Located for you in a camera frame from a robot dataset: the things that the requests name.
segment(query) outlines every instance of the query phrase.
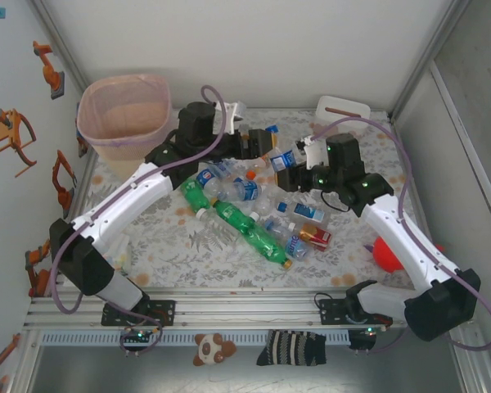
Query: plush toy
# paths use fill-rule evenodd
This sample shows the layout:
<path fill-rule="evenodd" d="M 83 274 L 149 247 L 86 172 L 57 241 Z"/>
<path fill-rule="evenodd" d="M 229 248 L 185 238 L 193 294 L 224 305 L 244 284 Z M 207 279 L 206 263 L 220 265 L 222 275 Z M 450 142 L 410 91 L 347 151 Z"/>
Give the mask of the plush toy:
<path fill-rule="evenodd" d="M 232 341 L 224 341 L 221 334 L 197 334 L 195 342 L 198 354 L 193 359 L 195 366 L 222 363 L 225 358 L 236 352 Z"/>

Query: red ball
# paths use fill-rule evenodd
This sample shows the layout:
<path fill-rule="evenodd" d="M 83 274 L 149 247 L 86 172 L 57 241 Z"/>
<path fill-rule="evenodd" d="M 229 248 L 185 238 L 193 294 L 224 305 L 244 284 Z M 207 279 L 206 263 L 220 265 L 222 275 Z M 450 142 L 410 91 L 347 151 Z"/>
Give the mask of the red ball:
<path fill-rule="evenodd" d="M 385 244 L 384 239 L 378 237 L 373 245 L 373 258 L 381 268 L 387 273 L 393 273 L 396 270 L 403 270 L 399 259 L 393 254 L 393 251 Z"/>

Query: blue label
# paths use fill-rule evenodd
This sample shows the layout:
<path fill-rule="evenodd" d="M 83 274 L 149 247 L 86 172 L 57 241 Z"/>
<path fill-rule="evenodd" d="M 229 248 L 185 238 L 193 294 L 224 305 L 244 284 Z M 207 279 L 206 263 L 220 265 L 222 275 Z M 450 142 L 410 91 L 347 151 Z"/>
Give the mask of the blue label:
<path fill-rule="evenodd" d="M 284 154 L 273 157 L 271 159 L 271 165 L 275 172 L 280 172 L 285 168 L 290 168 L 296 165 L 295 155 L 292 150 L 286 151 Z"/>
<path fill-rule="evenodd" d="M 257 186 L 255 182 L 251 182 L 250 180 L 243 180 L 241 178 L 235 178 L 233 183 L 244 184 L 244 189 L 245 189 L 244 201 L 252 201 L 252 200 L 258 198 L 259 186 Z"/>
<path fill-rule="evenodd" d="M 286 243 L 286 253 L 289 256 L 296 256 L 296 252 L 305 247 L 304 241 L 300 240 L 298 236 L 291 236 Z"/>
<path fill-rule="evenodd" d="M 295 214 L 302 215 L 306 219 L 311 219 L 317 223 L 321 223 L 326 215 L 323 210 L 313 209 L 312 207 L 302 205 L 301 203 L 296 204 Z"/>
<path fill-rule="evenodd" d="M 196 180 L 198 180 L 198 183 L 200 183 L 202 187 L 205 187 L 207 182 L 214 177 L 213 172 L 211 172 L 209 169 L 204 169 L 198 174 L 198 176 L 196 176 Z"/>

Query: black and white striped cloth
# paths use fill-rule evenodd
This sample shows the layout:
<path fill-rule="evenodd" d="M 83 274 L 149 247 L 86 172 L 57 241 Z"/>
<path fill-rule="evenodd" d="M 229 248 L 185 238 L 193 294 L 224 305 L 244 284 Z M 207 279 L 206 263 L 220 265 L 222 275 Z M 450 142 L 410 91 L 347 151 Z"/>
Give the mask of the black and white striped cloth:
<path fill-rule="evenodd" d="M 256 364 L 316 366 L 326 363 L 326 337 L 311 332 L 270 330 L 268 343 Z"/>

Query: plastic bin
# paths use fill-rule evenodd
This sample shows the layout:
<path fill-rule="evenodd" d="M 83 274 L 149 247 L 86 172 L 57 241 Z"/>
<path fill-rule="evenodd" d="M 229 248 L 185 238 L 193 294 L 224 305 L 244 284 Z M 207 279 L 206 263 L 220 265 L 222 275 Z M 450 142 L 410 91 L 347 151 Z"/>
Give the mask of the plastic bin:
<path fill-rule="evenodd" d="M 77 126 L 98 155 L 125 180 L 173 129 L 171 111 L 164 78 L 115 76 L 86 89 Z"/>

